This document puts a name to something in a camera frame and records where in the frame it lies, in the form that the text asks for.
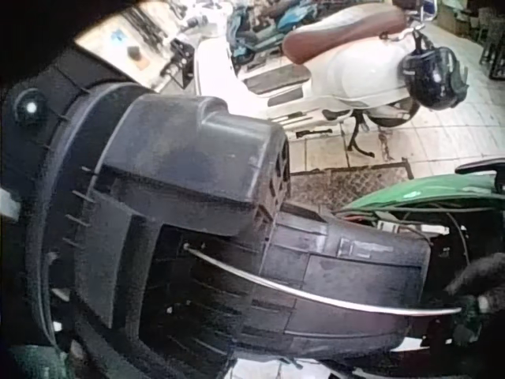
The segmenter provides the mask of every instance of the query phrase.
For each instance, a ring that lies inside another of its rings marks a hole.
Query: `hand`
[[[481,313],[505,310],[505,253],[472,262],[447,286],[446,292],[452,296],[476,296]]]

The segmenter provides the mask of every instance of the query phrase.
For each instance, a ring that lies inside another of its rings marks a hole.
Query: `motorcycle helmet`
[[[436,111],[456,107],[466,98],[468,69],[462,75],[459,61],[448,47],[434,47],[419,32],[414,39],[416,50],[402,62],[409,94],[422,106]]]

